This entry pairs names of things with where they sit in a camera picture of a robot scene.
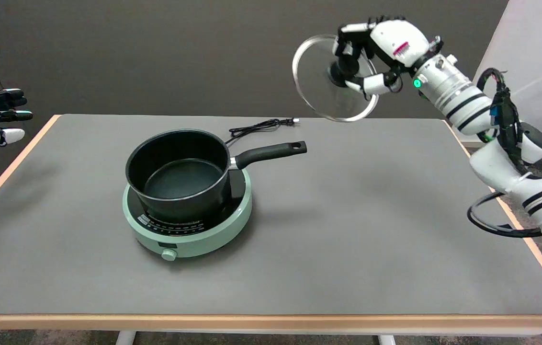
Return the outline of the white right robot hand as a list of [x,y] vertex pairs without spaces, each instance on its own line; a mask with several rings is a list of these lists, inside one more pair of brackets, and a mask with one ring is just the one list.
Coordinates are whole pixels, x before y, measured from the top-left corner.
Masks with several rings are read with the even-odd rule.
[[[337,61],[329,68],[330,80],[337,87],[350,88],[363,95],[400,92],[402,75],[415,76],[426,61],[441,52],[443,41],[436,36],[429,41],[420,29],[405,17],[370,18],[365,23],[338,28],[332,47]],[[379,58],[389,69],[366,77],[357,76],[359,59]]]

